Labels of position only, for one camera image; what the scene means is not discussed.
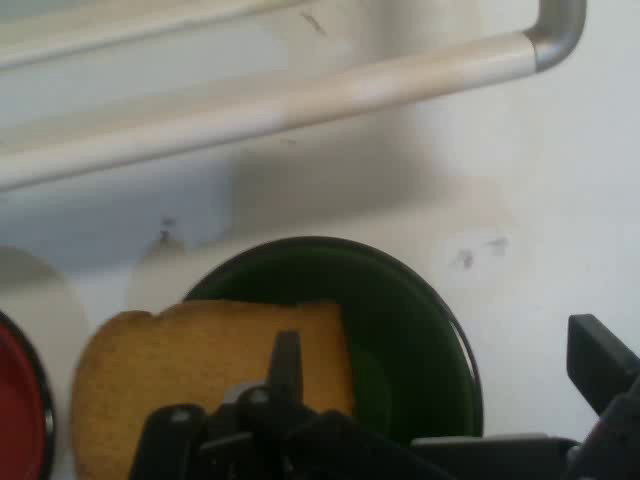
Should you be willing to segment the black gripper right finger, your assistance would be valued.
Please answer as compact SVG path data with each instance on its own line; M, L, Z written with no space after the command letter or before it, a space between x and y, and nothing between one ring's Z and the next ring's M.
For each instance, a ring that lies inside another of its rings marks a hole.
M568 320L566 368L598 415L569 456L566 479L639 477L639 356L591 314Z

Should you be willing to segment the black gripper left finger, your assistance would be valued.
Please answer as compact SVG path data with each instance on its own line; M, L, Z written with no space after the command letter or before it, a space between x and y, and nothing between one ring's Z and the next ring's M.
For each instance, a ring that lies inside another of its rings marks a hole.
M207 414L178 404L146 420L132 479L447 479L409 449L303 403L300 336L276 336L265 384Z

